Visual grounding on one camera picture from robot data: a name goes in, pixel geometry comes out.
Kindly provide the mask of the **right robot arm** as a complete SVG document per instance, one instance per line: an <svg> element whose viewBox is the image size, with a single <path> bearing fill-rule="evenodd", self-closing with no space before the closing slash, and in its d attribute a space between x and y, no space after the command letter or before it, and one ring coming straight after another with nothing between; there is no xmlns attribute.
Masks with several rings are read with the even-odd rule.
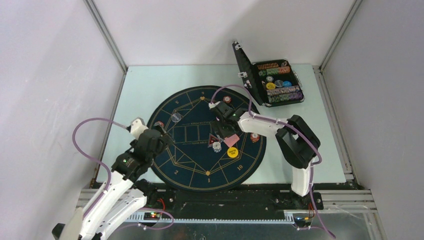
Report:
<svg viewBox="0 0 424 240"><path fill-rule="evenodd" d="M321 142L302 117L270 118L249 109L234 109L223 101L210 102L208 107L215 115L212 128L223 139L240 132L276 139L284 159L292 167L291 204L297 209L310 204L313 160L321 159L318 152Z"/></svg>

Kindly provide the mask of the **pink playing card deck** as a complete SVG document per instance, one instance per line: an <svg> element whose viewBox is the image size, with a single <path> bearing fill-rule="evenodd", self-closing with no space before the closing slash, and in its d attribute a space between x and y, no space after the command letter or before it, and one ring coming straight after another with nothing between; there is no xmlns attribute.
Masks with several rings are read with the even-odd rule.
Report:
<svg viewBox="0 0 424 240"><path fill-rule="evenodd" d="M237 134L233 134L229 137L226 137L223 142L229 147L233 147L238 141L240 140L240 137Z"/></svg>

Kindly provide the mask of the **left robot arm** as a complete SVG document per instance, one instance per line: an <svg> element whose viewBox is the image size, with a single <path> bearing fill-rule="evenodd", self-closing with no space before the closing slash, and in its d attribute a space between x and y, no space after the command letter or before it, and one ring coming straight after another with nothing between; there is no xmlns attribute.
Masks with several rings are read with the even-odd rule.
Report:
<svg viewBox="0 0 424 240"><path fill-rule="evenodd" d="M105 240L135 211L156 206L157 188L140 177L175 142L159 124L152 129L141 126L131 134L134 140L112 165L110 182L85 207L77 208L68 223L53 228L56 240Z"/></svg>

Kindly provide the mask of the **red poker chip stack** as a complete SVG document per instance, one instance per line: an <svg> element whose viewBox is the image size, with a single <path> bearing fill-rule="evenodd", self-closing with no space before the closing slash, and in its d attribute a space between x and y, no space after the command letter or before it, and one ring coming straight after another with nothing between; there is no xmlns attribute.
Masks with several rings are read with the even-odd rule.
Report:
<svg viewBox="0 0 424 240"><path fill-rule="evenodd" d="M226 104L230 104L232 102L232 98L228 95L224 96L222 101Z"/></svg>

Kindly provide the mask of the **yellow big blind button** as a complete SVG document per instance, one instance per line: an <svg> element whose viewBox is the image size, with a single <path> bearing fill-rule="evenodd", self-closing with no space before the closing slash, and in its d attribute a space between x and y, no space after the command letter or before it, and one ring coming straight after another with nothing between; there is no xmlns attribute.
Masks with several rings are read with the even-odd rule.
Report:
<svg viewBox="0 0 424 240"><path fill-rule="evenodd" d="M230 147L226 153L229 158L236 158L239 155L239 150L236 147Z"/></svg>

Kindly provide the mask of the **clear dealer button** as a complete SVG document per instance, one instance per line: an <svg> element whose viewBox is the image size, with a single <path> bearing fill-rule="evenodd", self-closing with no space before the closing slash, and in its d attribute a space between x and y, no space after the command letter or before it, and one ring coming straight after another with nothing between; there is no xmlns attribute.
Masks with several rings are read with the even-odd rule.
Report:
<svg viewBox="0 0 424 240"><path fill-rule="evenodd" d="M175 112L171 115L171 121L174 123L178 123L182 118L183 116L179 112Z"/></svg>

